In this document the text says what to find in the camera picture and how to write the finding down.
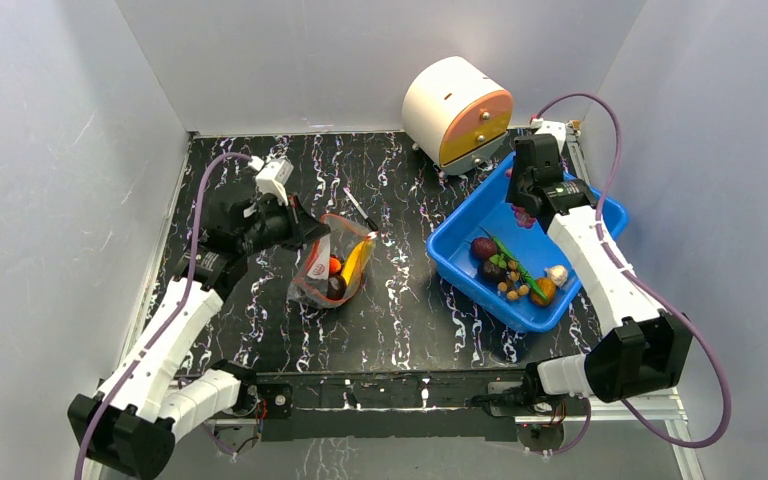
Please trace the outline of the yellow banana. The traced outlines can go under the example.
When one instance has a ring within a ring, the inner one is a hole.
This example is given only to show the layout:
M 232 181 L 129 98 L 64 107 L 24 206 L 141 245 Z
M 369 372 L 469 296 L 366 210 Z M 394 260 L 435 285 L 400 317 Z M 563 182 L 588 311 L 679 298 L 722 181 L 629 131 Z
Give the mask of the yellow banana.
M 375 238 L 368 235 L 361 240 L 350 252 L 343 264 L 342 278 L 351 284 L 357 275 L 361 275 L 375 247 Z

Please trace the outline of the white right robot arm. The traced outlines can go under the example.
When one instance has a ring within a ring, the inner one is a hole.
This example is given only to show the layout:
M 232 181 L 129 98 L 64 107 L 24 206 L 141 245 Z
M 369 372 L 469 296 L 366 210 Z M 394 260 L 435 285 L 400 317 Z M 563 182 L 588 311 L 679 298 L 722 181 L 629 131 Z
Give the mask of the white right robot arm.
M 586 354 L 527 366 L 525 405 L 550 413 L 563 396 L 611 403 L 678 384 L 692 335 L 679 316 L 631 280 L 601 212 L 605 199 L 584 181 L 566 179 L 550 134 L 520 136 L 506 195 L 535 218 L 561 250 L 590 299 L 601 340 Z

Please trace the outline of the dark plum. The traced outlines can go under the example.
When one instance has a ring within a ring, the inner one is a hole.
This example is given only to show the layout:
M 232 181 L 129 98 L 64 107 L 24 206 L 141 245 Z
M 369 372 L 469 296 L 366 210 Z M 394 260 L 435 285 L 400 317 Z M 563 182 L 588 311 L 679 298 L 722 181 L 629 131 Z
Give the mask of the dark plum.
M 327 279 L 326 297 L 331 301 L 341 301 L 347 291 L 347 282 L 342 275 L 331 275 Z

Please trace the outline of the light purple grape bunch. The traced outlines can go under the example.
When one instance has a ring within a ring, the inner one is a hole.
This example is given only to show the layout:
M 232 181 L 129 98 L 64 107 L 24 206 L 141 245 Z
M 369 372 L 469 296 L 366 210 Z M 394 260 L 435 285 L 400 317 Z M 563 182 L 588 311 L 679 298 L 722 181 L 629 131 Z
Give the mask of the light purple grape bunch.
M 535 225 L 536 219 L 528 214 L 523 208 L 512 206 L 511 210 L 513 212 L 516 224 L 519 227 L 531 229 Z

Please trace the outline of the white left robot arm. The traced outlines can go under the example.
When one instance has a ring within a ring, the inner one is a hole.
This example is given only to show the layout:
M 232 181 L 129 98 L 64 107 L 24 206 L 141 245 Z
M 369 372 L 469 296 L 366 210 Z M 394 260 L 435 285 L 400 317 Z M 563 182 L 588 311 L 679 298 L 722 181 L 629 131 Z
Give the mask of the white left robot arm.
M 329 233 L 297 196 L 264 194 L 232 205 L 230 227 L 208 229 L 176 266 L 175 277 L 117 369 L 92 395 L 78 394 L 67 417 L 81 478 L 92 460 L 137 479 L 155 479 L 176 444 L 214 415 L 248 416 L 261 402 L 252 370 L 228 360 L 179 389 L 172 383 L 192 344 L 248 271 L 249 259 L 276 246 L 299 250 Z

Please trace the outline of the clear zip top bag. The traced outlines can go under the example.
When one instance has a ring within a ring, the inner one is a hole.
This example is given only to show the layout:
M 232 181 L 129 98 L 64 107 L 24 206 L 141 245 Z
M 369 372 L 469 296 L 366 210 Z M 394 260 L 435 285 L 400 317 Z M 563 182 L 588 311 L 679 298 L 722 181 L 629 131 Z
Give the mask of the clear zip top bag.
M 316 309 L 336 309 L 361 289 L 378 232 L 343 216 L 323 214 L 329 233 L 305 250 L 286 298 Z

